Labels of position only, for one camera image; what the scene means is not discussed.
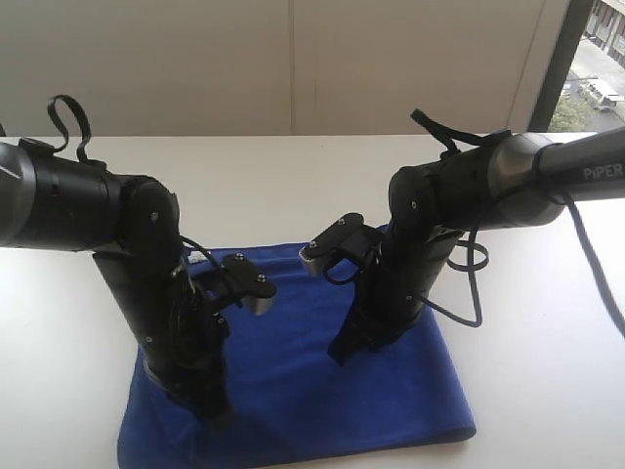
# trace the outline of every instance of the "building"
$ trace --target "building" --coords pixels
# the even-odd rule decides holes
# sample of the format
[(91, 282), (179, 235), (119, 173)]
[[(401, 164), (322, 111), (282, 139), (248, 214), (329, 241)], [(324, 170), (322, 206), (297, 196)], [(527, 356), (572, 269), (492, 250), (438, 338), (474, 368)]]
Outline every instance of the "building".
[(625, 68), (625, 0), (595, 0), (584, 36)]

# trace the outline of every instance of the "white wall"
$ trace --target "white wall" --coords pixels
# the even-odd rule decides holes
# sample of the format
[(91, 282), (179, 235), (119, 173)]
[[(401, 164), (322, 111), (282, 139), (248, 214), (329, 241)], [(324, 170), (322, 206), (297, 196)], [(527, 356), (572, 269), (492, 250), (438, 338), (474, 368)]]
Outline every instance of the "white wall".
[(567, 0), (4, 0), (0, 121), (54, 135), (400, 134), (416, 106), (522, 130)]

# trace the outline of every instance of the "sidewalk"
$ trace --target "sidewalk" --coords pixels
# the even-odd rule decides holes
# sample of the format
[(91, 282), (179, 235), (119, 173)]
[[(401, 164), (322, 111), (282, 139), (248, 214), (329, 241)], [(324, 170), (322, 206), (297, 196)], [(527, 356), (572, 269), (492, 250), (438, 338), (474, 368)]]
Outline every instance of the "sidewalk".
[[(625, 96), (625, 68), (587, 39), (579, 41), (570, 70), (579, 78), (600, 78)], [(625, 103), (616, 105), (614, 113), (625, 121)]]

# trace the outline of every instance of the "blue cloth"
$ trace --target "blue cloth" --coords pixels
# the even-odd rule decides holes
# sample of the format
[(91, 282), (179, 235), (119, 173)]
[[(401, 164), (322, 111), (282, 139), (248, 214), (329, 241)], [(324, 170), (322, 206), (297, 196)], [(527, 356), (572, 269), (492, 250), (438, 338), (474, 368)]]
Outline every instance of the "blue cloth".
[[(343, 367), (327, 356), (354, 288), (309, 277), (298, 258), (301, 247), (237, 250), (276, 283), (278, 294), (262, 317), (225, 312), (235, 424), (217, 433), (172, 404), (146, 378), (140, 352), (119, 434), (121, 469), (257, 467), (475, 434), (431, 311), (377, 354), (359, 353)], [(213, 252), (220, 257), (232, 250)], [(337, 269), (336, 277), (350, 273), (349, 266)]]

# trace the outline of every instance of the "robotic arm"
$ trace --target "robotic arm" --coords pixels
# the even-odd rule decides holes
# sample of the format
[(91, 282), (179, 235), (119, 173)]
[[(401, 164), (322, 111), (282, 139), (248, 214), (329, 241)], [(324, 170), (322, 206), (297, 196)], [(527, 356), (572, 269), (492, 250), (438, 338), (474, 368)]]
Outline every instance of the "robotic arm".
[[(56, 113), (64, 101), (83, 141), (79, 162), (55, 156), (68, 133)], [(148, 376), (177, 404), (214, 425), (230, 404), (222, 349), (229, 328), (220, 311), (243, 303), (255, 314), (275, 286), (242, 255), (190, 278), (176, 196), (149, 176), (115, 175), (84, 151), (91, 132), (80, 105), (55, 97), (48, 112), (65, 136), (55, 149), (21, 139), (0, 144), (0, 246), (94, 252), (94, 260), (144, 351)]]
[[(441, 160), (403, 167), (391, 179), (391, 221), (384, 233), (363, 225), (359, 214), (343, 216), (302, 249), (312, 275), (354, 281), (354, 302), (329, 347), (338, 363), (361, 349), (378, 350), (397, 340), (419, 319), (424, 305), (469, 326), (481, 324), (475, 271), (487, 251), (475, 244), (478, 230), (531, 227), (554, 221), (568, 206), (616, 326), (625, 321), (607, 288), (574, 202), (625, 197), (625, 129), (569, 144), (538, 134), (501, 131), (478, 137), (444, 127), (419, 109), (415, 121), (447, 146)], [(477, 146), (460, 152), (453, 139)], [(470, 232), (469, 240), (460, 240)], [(456, 245), (468, 248), (467, 266), (448, 261)], [(475, 264), (474, 250), (486, 257)], [(344, 259), (357, 265), (347, 280), (331, 269)], [(428, 300), (445, 262), (468, 272), (477, 318), (455, 317)]]

